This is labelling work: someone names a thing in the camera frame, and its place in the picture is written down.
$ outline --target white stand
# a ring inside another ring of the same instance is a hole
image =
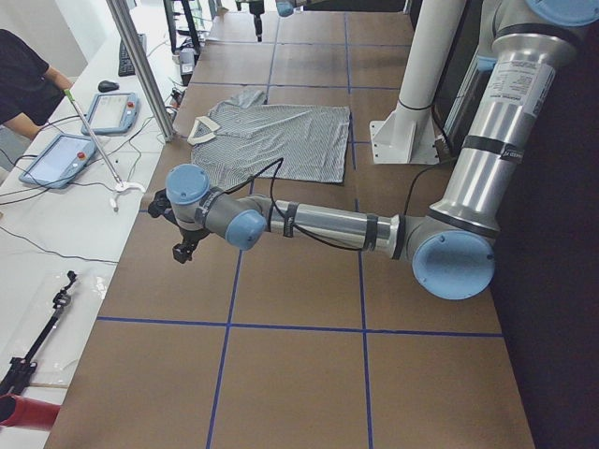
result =
[[[397,107],[371,122],[375,164],[436,164],[431,104],[466,0],[424,0]]]

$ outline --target red cylinder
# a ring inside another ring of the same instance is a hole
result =
[[[0,426],[50,430],[60,405],[18,395],[0,396]]]

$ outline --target device screen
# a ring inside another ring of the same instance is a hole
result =
[[[83,151],[89,143],[89,140],[83,138],[60,137],[28,170],[28,176],[40,183],[60,180],[77,157],[77,153]]]
[[[128,95],[100,95],[90,125],[93,129],[118,128]]]

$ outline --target white desk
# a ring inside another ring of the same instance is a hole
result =
[[[167,98],[174,82],[181,82],[178,67],[172,63],[170,47],[167,42],[166,21],[161,7],[138,7],[132,11],[133,19],[139,33],[145,33],[147,52],[153,69],[158,88],[163,98]],[[117,77],[118,47],[120,37],[114,33],[98,51],[94,59],[85,68],[75,86],[71,90],[76,100],[84,110],[87,110],[97,93],[97,84],[109,79],[119,82],[122,92],[135,92],[139,95],[139,116],[134,127],[122,137],[100,138],[110,153],[138,132],[153,116],[145,95],[136,76]],[[65,99],[52,115],[50,122],[74,115],[74,109]],[[58,123],[57,126],[68,134],[80,134],[79,120]],[[42,131],[31,144],[26,154],[38,154],[58,133],[58,129],[48,127]],[[154,119],[150,120],[133,144],[140,151],[140,158],[131,181],[140,182],[146,186],[153,175],[154,168],[162,151],[164,140]],[[123,179],[127,178],[130,168],[135,164],[139,154],[125,144],[119,151],[110,156]],[[31,159],[21,160],[18,167],[26,167]],[[21,171],[13,169],[7,180],[0,187],[0,195],[20,191],[31,187],[19,181]],[[79,183],[102,182],[113,188],[115,185],[109,169],[103,161],[90,165],[76,179]],[[0,204],[25,198],[40,192],[41,189],[0,196]],[[118,212],[110,207],[112,193],[100,185],[79,186],[68,185],[66,189],[49,190],[35,198],[9,205],[0,205],[4,217],[0,225],[5,229],[27,237],[45,249],[61,254],[80,255],[87,258],[118,261],[126,243],[127,237],[139,212],[139,202],[143,193],[130,191],[118,197]],[[35,357],[40,361],[41,379],[51,378],[55,370],[57,387],[32,386],[25,390],[24,395],[39,398],[48,402],[61,403],[65,397],[68,382],[77,365],[75,356],[67,367],[52,367],[52,360],[60,358],[58,354],[67,351],[79,354],[89,335],[95,319],[95,313],[101,303],[101,293],[110,283],[110,277],[116,268],[115,264],[103,262],[87,262],[79,259],[64,259],[57,255],[43,253],[30,243],[10,236],[0,230],[0,351],[14,346],[14,336],[22,335],[20,324],[29,323],[32,311],[39,306],[40,299],[53,299],[63,285],[68,283],[66,273],[74,270],[79,275],[78,282],[72,287],[73,304],[58,324],[53,337]],[[103,283],[95,289],[94,282]],[[40,327],[30,329],[30,346],[41,331],[48,316]],[[0,354],[0,376],[4,377],[9,367],[8,354]],[[43,371],[48,369],[49,375],[44,377]],[[34,376],[35,384],[39,379]],[[0,427],[0,449],[26,447],[35,449],[42,447],[48,437],[44,431],[26,430],[17,427]]]

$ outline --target black shirt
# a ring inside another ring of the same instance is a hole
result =
[[[18,37],[0,29],[0,123],[25,113],[44,124],[65,96],[43,74],[49,64]]]

